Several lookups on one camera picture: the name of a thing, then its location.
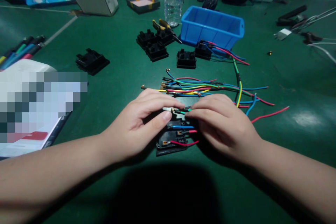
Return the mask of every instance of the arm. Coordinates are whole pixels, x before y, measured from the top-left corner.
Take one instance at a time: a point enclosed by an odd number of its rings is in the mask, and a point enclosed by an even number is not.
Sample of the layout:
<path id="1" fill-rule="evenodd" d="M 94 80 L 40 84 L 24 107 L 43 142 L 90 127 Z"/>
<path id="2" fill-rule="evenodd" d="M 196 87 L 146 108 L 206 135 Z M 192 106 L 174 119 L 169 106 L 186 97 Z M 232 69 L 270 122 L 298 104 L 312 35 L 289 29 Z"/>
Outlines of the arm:
<path id="1" fill-rule="evenodd" d="M 221 153 L 256 169 L 318 219 L 336 223 L 336 169 L 267 142 L 225 95 L 199 100 L 186 116 Z"/>
<path id="2" fill-rule="evenodd" d="M 146 89 L 99 135 L 1 161 L 0 223 L 25 223 L 92 174 L 140 153 L 172 115 L 142 119 L 163 107 L 184 105 Z"/>

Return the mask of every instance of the hand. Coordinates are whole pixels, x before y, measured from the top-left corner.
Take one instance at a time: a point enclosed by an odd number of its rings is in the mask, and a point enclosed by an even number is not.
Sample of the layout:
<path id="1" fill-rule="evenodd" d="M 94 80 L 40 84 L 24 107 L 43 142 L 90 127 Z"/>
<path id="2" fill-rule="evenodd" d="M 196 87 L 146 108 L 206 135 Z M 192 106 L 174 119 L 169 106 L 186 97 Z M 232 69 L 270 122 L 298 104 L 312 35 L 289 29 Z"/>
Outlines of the hand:
<path id="1" fill-rule="evenodd" d="M 163 107 L 184 108 L 175 98 L 154 89 L 146 89 L 131 101 L 114 122 L 100 134 L 105 152 L 112 162 L 120 162 L 140 153 L 172 118 L 163 111 L 144 124 L 143 119 Z"/>
<path id="2" fill-rule="evenodd" d="M 264 141 L 250 119 L 224 94 L 201 98 L 186 116 L 200 121 L 201 132 L 218 151 L 242 163 L 249 163 L 254 149 Z"/>

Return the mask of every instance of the yellow pliers handle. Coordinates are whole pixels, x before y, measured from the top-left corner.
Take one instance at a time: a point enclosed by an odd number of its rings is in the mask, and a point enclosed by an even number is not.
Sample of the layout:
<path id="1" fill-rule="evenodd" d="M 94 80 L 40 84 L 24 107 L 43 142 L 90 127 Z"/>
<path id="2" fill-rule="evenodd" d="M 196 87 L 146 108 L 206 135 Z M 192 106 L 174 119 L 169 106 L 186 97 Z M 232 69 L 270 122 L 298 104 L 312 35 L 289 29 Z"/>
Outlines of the yellow pliers handle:
<path id="1" fill-rule="evenodd" d="M 156 29 L 156 30 L 165 30 L 165 29 L 171 29 L 170 28 L 170 25 L 164 21 L 163 19 L 159 19 L 159 23 L 158 24 L 154 19 L 153 19 L 153 27 Z"/>

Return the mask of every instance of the finger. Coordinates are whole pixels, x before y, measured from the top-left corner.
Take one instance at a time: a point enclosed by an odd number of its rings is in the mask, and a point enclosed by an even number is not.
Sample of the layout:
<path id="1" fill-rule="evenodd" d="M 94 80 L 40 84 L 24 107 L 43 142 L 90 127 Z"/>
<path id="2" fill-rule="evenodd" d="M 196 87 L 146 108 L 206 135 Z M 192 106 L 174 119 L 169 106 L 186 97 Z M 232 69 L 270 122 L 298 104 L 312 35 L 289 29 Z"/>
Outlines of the finger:
<path id="1" fill-rule="evenodd" d="M 210 101 L 210 100 L 218 100 L 218 101 L 221 101 L 223 103 L 232 103 L 232 100 L 226 96 L 225 94 L 213 94 L 213 95 L 208 95 L 208 96 L 205 96 L 205 97 L 202 97 L 200 99 L 200 101 L 202 100 L 206 100 L 206 101 Z"/>
<path id="2" fill-rule="evenodd" d="M 147 116 L 149 113 L 158 111 L 163 107 L 175 107 L 182 109 L 185 105 L 176 99 L 167 99 L 166 97 L 156 98 L 148 101 L 139 102 L 138 109 L 140 116 Z"/>
<path id="3" fill-rule="evenodd" d="M 165 97 L 167 99 L 175 99 L 174 97 L 172 96 L 169 96 L 169 95 L 166 95 L 165 93 L 161 93 L 161 92 L 158 92 L 156 91 L 156 93 L 150 93 L 146 96 L 143 96 L 141 98 L 137 98 L 135 101 L 136 102 L 144 102 L 144 101 L 147 101 L 147 100 L 151 100 L 151 99 L 155 99 L 155 98 L 161 98 L 161 97 Z"/>
<path id="4" fill-rule="evenodd" d="M 200 121 L 199 128 L 203 136 L 210 142 L 210 144 L 219 151 L 226 149 L 225 145 L 219 140 L 216 129 L 208 125 L 206 122 Z"/>
<path id="5" fill-rule="evenodd" d="M 156 90 L 154 90 L 154 89 L 149 89 L 149 88 L 147 88 L 147 89 L 145 89 L 144 91 L 142 91 L 142 92 L 138 95 L 138 97 L 137 97 L 136 99 L 141 98 L 141 97 L 145 97 L 145 96 L 147 96 L 147 95 L 149 95 L 149 94 L 152 94 L 152 93 L 160 93 L 160 92 L 159 92 L 159 91 L 156 91 Z"/>
<path id="6" fill-rule="evenodd" d="M 170 111 L 163 111 L 138 129 L 139 136 L 150 142 L 167 125 L 171 118 L 172 113 Z"/>
<path id="7" fill-rule="evenodd" d="M 233 106 L 229 105 L 227 102 L 222 102 L 214 99 L 211 102 L 209 102 L 208 100 L 200 100 L 193 105 L 192 109 L 209 109 L 225 117 L 232 117 L 235 114 L 237 108 L 236 106 L 234 106 L 233 102 L 231 102 L 231 104 Z"/>
<path id="8" fill-rule="evenodd" d="M 195 109 L 186 113 L 185 116 L 204 121 L 210 126 L 222 131 L 225 131 L 230 124 L 229 118 L 209 109 Z"/>

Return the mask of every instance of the blue plastic bin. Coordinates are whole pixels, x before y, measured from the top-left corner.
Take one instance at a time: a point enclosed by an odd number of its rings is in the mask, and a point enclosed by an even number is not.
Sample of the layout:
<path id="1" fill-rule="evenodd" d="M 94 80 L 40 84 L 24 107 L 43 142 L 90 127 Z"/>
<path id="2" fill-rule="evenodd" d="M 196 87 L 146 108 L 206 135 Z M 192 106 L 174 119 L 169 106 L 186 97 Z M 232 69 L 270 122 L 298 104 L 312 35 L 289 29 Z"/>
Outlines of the blue plastic bin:
<path id="1" fill-rule="evenodd" d="M 196 45 L 201 39 L 231 50 L 244 36 L 245 24 L 240 17 L 191 6 L 182 16 L 181 40 Z"/>

